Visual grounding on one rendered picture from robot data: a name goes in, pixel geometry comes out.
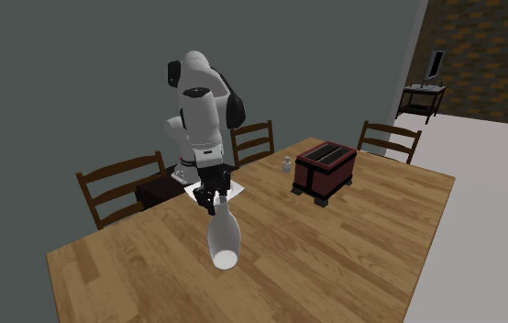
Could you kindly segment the wooden dining table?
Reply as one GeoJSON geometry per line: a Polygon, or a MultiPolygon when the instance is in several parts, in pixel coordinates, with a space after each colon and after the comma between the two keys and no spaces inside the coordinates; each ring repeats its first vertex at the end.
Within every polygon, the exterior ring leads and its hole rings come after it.
{"type": "Polygon", "coordinates": [[[231,270],[212,264],[209,216],[187,195],[50,252],[59,323],[403,323],[454,178],[360,152],[321,207],[282,170],[315,145],[235,172],[231,270]]]}

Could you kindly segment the dark red toaster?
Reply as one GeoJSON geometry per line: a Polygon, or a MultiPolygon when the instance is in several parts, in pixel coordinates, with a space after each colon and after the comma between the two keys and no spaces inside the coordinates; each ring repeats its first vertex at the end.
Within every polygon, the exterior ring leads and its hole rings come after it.
{"type": "Polygon", "coordinates": [[[357,150],[325,141],[296,157],[291,192],[306,194],[321,207],[344,185],[352,185],[357,150]]]}

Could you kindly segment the white vase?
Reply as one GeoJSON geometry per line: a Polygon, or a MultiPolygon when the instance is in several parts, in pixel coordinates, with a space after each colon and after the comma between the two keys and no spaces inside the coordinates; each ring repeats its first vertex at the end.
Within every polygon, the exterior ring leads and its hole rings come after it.
{"type": "Polygon", "coordinates": [[[209,222],[207,242],[213,265],[216,269],[225,271],[237,265],[241,232],[236,218],[229,210],[226,196],[217,196],[214,207],[215,215],[209,222]]]}

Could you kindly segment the dark side table with monitor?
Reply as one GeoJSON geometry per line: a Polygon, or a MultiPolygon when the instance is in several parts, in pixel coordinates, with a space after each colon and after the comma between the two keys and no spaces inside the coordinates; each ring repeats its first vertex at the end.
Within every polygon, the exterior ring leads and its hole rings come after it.
{"type": "Polygon", "coordinates": [[[395,117],[399,117],[401,114],[425,116],[425,123],[428,123],[430,117],[436,115],[447,88],[443,84],[429,84],[429,82],[437,77],[445,53],[446,51],[443,49],[432,50],[422,82],[404,87],[395,117]],[[430,96],[432,98],[431,104],[414,103],[413,97],[415,95],[430,96]]]}

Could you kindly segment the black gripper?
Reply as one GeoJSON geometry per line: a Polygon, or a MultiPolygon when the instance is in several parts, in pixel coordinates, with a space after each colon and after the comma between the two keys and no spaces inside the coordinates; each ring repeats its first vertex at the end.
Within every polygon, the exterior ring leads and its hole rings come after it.
{"type": "Polygon", "coordinates": [[[197,203],[207,208],[210,216],[215,215],[215,197],[210,193],[218,191],[225,194],[230,189],[232,167],[230,165],[215,165],[198,170],[201,184],[193,189],[193,196],[197,203]]]}

